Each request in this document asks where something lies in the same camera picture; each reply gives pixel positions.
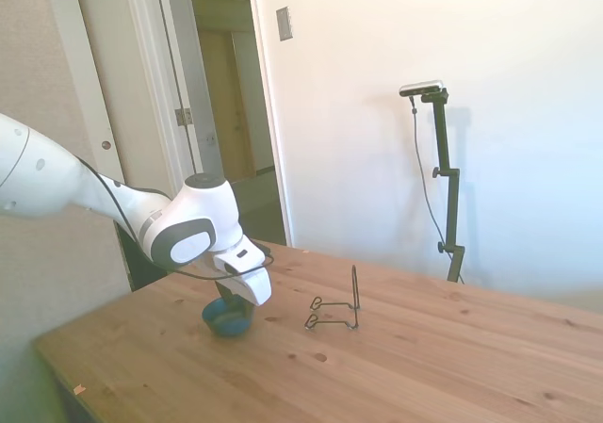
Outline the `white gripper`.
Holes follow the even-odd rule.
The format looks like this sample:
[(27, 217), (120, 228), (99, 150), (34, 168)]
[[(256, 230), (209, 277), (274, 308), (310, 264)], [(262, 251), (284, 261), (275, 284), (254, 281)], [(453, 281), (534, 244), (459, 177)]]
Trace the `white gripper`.
[(255, 306), (263, 305), (271, 296), (271, 282), (265, 268), (216, 281), (224, 305), (235, 309), (240, 317), (252, 317)]

